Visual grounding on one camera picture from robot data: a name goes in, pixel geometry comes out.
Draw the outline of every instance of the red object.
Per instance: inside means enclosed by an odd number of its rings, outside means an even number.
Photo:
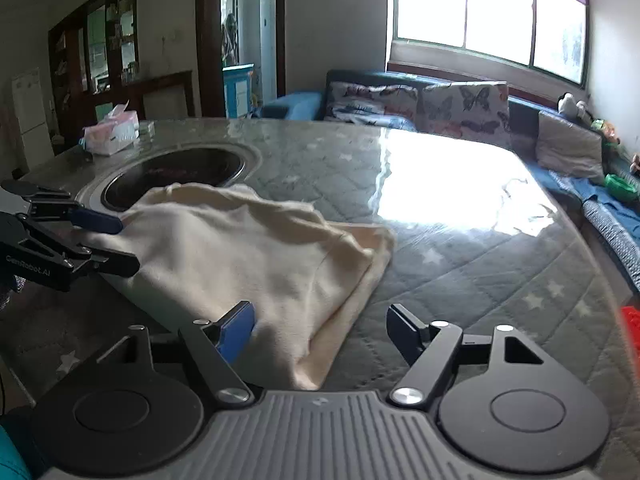
[[[638,357],[636,364],[638,365],[638,372],[640,372],[640,310],[632,306],[624,306],[621,311],[631,336],[631,343],[636,349],[636,356]]]

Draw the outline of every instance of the folded towel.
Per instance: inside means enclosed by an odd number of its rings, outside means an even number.
[[[133,252],[141,268],[105,278],[172,332],[251,301],[256,326],[234,368],[268,388],[322,385],[394,245],[385,227],[327,222],[311,204],[244,185],[155,188],[122,222],[120,234],[88,242]]]

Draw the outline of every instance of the tissue box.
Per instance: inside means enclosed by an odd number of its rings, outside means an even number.
[[[117,105],[98,124],[84,129],[84,148],[88,152],[113,155],[138,138],[138,114],[126,111],[128,105]]]

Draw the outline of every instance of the blue cabinet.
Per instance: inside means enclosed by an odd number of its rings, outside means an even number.
[[[229,119],[244,117],[251,111],[251,76],[253,64],[222,69],[225,83],[225,108]]]

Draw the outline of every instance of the stuffed toy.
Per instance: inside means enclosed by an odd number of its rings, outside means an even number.
[[[558,112],[572,123],[580,122],[587,128],[591,126],[594,118],[587,110],[585,101],[576,102],[574,95],[568,93],[558,100]]]
[[[637,153],[634,153],[634,158],[631,159],[631,167],[629,168],[629,171],[632,175],[637,175],[640,171],[640,155]]]
[[[594,132],[601,133],[607,142],[620,144],[620,138],[618,138],[618,136],[616,135],[616,127],[609,121],[605,121],[604,119],[596,119],[595,121],[593,121],[593,123],[591,123],[591,129]]]
[[[573,94],[564,94],[558,100],[558,111],[562,117],[575,121],[578,117],[578,103],[575,102]]]

